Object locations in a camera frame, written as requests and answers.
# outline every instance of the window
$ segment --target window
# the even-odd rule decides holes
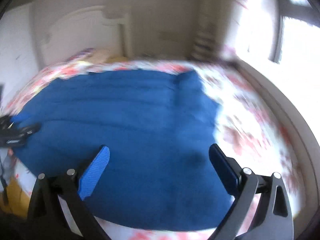
[[[320,51],[320,6],[317,0],[278,0],[279,36],[274,62],[316,62]]]

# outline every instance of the headboard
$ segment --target headboard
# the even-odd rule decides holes
[[[133,57],[129,8],[109,11],[93,6],[56,21],[40,44],[45,65],[54,64],[86,48],[108,48],[113,55]]]

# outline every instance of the silver screw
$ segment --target silver screw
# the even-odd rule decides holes
[[[279,172],[273,173],[273,176],[275,176],[277,179],[281,179],[281,174]]]
[[[44,179],[44,173],[40,173],[40,174],[38,175],[38,179]]]
[[[247,174],[247,175],[250,175],[250,174],[252,173],[252,170],[249,169],[249,168],[243,168],[242,170],[243,170],[243,172],[244,172],[245,174]]]
[[[76,173],[76,171],[74,169],[69,169],[67,170],[67,175],[72,176]]]

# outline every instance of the blue cloth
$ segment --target blue cloth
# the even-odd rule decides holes
[[[218,107],[193,71],[56,79],[21,112],[21,127],[42,128],[15,153],[33,174],[54,176],[106,145],[110,161],[84,200],[95,216],[133,228],[214,228],[230,208],[208,156]]]

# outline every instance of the floral bedsheet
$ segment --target floral bedsheet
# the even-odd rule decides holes
[[[233,67],[224,64],[205,64],[186,61],[131,61],[92,65],[84,57],[94,52],[88,49],[62,64],[46,67],[6,106],[6,114],[17,114],[23,106],[55,78],[68,79],[76,75],[116,70],[156,70],[177,74],[194,69],[204,85],[204,92],[222,105],[216,119],[215,136],[223,152],[256,174],[270,176],[278,171],[285,182],[292,215],[296,216],[305,204],[304,182],[288,134],[253,87]],[[22,189],[31,195],[36,177],[17,160],[15,177]],[[259,202],[252,201],[248,215],[239,231],[247,231]],[[79,232],[67,205],[61,200],[67,221]],[[103,229],[114,239],[124,240],[203,240],[213,229],[197,232],[145,231],[127,228],[97,218]]]

